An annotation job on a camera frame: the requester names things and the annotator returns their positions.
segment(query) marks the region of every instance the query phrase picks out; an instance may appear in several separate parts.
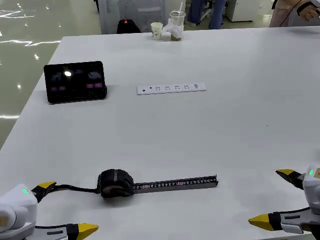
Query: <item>power strip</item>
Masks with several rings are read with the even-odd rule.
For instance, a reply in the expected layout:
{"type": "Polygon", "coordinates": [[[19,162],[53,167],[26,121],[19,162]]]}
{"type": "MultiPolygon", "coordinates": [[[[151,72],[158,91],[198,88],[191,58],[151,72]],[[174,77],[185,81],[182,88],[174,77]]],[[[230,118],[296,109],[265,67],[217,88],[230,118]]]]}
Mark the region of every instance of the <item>power strip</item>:
{"type": "Polygon", "coordinates": [[[138,86],[136,88],[136,94],[137,95],[167,94],[167,93],[198,92],[198,91],[206,91],[206,90],[207,88],[204,82],[180,83],[180,84],[138,86]]]}

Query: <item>white cabinet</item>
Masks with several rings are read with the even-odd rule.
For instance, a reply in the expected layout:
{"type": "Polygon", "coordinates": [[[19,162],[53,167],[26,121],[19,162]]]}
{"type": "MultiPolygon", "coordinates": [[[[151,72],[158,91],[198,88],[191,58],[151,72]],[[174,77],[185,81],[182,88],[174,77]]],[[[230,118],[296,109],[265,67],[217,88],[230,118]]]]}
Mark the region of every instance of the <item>white cabinet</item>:
{"type": "Polygon", "coordinates": [[[258,0],[229,0],[226,16],[231,22],[253,21],[259,6],[258,0]]]}

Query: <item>plastic cup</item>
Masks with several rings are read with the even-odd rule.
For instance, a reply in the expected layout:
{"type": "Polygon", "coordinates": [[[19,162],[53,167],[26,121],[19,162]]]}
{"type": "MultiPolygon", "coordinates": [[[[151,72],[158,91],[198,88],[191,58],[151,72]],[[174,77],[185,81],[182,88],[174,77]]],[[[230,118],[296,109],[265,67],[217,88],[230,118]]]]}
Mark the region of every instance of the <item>plastic cup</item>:
{"type": "MultiPolygon", "coordinates": [[[[169,13],[172,23],[183,29],[186,13],[184,11],[173,10],[169,13]]],[[[171,34],[172,41],[180,41],[181,37],[177,38],[171,34]]]]}
{"type": "Polygon", "coordinates": [[[186,13],[184,11],[173,10],[169,13],[169,16],[173,22],[173,24],[177,26],[183,26],[185,22],[186,13]]]}
{"type": "Polygon", "coordinates": [[[163,24],[161,22],[151,23],[152,37],[154,40],[160,40],[162,35],[163,24]]]}

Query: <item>hand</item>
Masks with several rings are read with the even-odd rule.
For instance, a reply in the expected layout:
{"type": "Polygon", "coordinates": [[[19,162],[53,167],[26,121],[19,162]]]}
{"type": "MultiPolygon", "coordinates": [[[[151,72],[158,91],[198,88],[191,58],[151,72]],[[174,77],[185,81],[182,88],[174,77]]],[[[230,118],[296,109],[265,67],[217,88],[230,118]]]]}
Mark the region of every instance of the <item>hand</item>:
{"type": "Polygon", "coordinates": [[[307,6],[300,12],[300,17],[304,18],[308,22],[312,21],[314,18],[319,17],[319,13],[317,12],[317,7],[313,4],[307,6]]]}

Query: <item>paper cup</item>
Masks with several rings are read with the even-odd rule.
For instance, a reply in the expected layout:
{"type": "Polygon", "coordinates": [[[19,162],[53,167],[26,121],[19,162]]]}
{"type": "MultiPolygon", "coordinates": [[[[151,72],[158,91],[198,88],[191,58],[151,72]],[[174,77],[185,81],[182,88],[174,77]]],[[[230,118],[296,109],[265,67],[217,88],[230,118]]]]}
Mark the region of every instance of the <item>paper cup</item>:
{"type": "Polygon", "coordinates": [[[154,40],[160,40],[162,34],[163,24],[161,22],[151,23],[152,37],[154,40]]]}

